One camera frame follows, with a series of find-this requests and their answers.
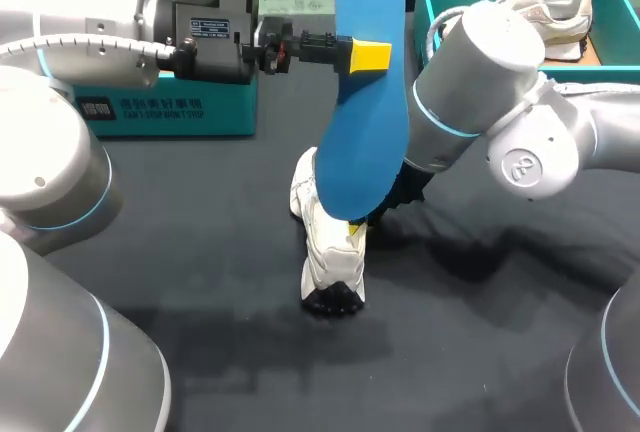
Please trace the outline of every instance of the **white cable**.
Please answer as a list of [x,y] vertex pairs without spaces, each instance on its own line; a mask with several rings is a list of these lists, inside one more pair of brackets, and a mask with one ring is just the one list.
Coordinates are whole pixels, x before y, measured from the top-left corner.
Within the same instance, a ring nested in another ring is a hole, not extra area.
[[433,41],[435,39],[436,33],[438,32],[438,29],[440,29],[440,26],[447,20],[464,14],[468,8],[469,7],[467,6],[453,7],[451,9],[445,10],[435,18],[435,20],[431,24],[431,27],[429,27],[429,31],[427,32],[427,60],[431,60],[431,57],[433,57]]
[[14,55],[55,48],[93,47],[102,52],[107,49],[125,50],[133,54],[167,60],[175,50],[170,45],[142,42],[123,37],[97,34],[53,34],[16,40],[0,46],[0,60]]

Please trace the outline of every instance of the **sticker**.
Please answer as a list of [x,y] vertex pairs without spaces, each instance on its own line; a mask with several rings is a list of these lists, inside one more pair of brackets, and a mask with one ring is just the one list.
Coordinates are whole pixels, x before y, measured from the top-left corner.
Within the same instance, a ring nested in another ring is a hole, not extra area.
[[198,97],[127,98],[120,107],[127,120],[202,120],[205,115]]
[[84,120],[116,120],[116,114],[107,97],[77,97],[76,102]]
[[191,19],[191,37],[228,39],[230,24],[227,19]]

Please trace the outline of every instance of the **black tabletop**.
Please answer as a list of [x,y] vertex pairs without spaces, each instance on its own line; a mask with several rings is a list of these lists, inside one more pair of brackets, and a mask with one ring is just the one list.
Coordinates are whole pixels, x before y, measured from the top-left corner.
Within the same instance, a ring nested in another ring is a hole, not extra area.
[[541,398],[638,263],[640,177],[589,171],[528,203],[480,140],[369,234],[366,309],[317,321],[288,194],[336,91],[330,67],[294,63],[260,78],[253,138],[107,143],[125,209],[50,260],[162,349],[174,431],[565,430],[540,429],[563,414]]

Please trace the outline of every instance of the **robotic arm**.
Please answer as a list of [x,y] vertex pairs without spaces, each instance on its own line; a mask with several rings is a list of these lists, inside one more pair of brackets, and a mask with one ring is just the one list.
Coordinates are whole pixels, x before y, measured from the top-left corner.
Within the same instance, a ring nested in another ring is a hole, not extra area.
[[583,169],[640,172],[640,87],[548,79],[538,70],[538,33],[491,2],[467,8],[434,54],[435,33],[450,15],[427,35],[429,63],[408,91],[405,163],[370,223],[387,208],[424,200],[424,186],[480,136],[495,179],[529,200],[559,193]]
[[259,20],[258,2],[0,0],[0,231],[44,254],[97,234],[121,208],[111,160],[67,84],[153,87],[161,71],[249,84],[257,70],[288,72],[291,57],[350,74],[375,49],[295,36],[290,20]]

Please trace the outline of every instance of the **machine label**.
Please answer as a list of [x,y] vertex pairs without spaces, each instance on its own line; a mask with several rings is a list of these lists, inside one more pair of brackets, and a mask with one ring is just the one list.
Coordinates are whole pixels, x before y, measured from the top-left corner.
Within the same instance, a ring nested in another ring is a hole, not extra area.
[[116,120],[107,97],[77,97],[76,102],[84,120]]
[[191,37],[228,39],[230,30],[227,19],[191,19]]

